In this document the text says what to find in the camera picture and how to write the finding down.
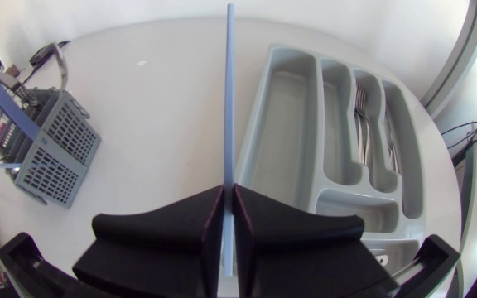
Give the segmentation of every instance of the black cable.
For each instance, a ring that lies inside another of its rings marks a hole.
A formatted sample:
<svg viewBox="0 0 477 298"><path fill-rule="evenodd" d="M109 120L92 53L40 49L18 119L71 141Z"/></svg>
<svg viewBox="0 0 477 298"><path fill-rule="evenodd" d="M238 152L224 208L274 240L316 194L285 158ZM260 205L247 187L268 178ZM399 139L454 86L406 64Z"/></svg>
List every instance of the black cable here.
<svg viewBox="0 0 477 298"><path fill-rule="evenodd" d="M474 137L476 136L476 134L477 134L477 128L476 128L475 130L472 130L472 131L470 131L470 132L467 132L466 137L462 138L461 140L459 140L459 141L458 141L457 143L455 143L454 145L448 146L446 149L451 149L451 148L453 148L453 147L456 147L457 145L461 144L464 140L468 139L469 137L473 137L473 138L474 138ZM466 146L468 146L470 142L472 142L472 139L467 142Z"/></svg>
<svg viewBox="0 0 477 298"><path fill-rule="evenodd" d="M64 47L65 45L67 45L68 43L70 43L70 42L71 42L71 41L61 41L61 42L58 43L58 46L59 46L60 48L62 48L62 47ZM26 79L23 80L22 84L25 84L25 83L32 77L32 75L33 75L34 73L36 73L36 71L39 70L46 62L47 62L47 60L44 61L40 66L38 66L38 67L36 67L34 70L32 70L31 74L29 74L29 76L26 77Z"/></svg>
<svg viewBox="0 0 477 298"><path fill-rule="evenodd" d="M471 122L469 122L469 123L463 123L463 124L461 124L461 125L458 125L458 126L456 126L456 127L453 127L453 128L451 128L451 129L447 130L446 132L442 132L441 135L447 134L448 132L451 132L451 131L453 131L453 130L455 130L455 129L457 129L457 128L463 127L463 126L465 126L465 125L474 124L474 123L477 123L477 121L471 121Z"/></svg>

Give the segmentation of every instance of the basket handle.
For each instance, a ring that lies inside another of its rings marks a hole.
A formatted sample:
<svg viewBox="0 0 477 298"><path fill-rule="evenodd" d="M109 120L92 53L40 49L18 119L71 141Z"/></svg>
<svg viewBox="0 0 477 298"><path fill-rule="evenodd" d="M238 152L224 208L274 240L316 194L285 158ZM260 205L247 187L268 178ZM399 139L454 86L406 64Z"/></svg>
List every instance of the basket handle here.
<svg viewBox="0 0 477 298"><path fill-rule="evenodd" d="M61 77L61 86L60 86L60 93L58 95L58 99L62 99L64 95L65 86L67 85L68 80L68 71L67 71L67 63L65 62L65 58L62 55L62 51L60 47L56 43L52 43L55 48L55 57L56 62L58 62L58 69L60 70L60 77ZM70 98L71 103L79 110L80 114L83 118L89 119L90 115L88 111L84 109L76 100Z"/></svg>

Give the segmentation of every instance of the gray plastic basket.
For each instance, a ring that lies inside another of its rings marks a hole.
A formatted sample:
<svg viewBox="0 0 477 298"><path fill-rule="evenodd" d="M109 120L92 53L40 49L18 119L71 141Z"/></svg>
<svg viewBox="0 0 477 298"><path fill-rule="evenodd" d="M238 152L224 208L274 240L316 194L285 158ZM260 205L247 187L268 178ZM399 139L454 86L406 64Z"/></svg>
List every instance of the gray plastic basket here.
<svg viewBox="0 0 477 298"><path fill-rule="evenodd" d="M14 184L33 199L48 200L69 208L100 144L88 124L89 115L77 101L56 89L31 89L42 110L28 115L41 128L36 140L23 136L13 123L0 138L8 163L21 163L17 173L7 170Z"/></svg>

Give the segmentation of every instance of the white table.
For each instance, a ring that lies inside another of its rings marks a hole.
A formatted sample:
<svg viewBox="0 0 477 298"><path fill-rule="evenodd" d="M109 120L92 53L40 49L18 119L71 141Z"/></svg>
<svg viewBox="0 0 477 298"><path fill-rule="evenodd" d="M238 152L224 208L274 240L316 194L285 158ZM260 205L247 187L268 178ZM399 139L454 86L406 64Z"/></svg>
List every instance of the white table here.
<svg viewBox="0 0 477 298"><path fill-rule="evenodd" d="M394 77L361 51L296 26L236 21L236 152L270 43L351 61ZM27 232L43 256L73 274L100 213L147 212L223 182L225 20L182 19L85 36L64 48L68 90L91 113L102 143L70 209L42 206L0 171L0 242ZM50 60L27 83L60 84ZM424 173L425 237L460 245L460 201L445 143L415 97ZM444 295L451 276L441 285Z"/></svg>

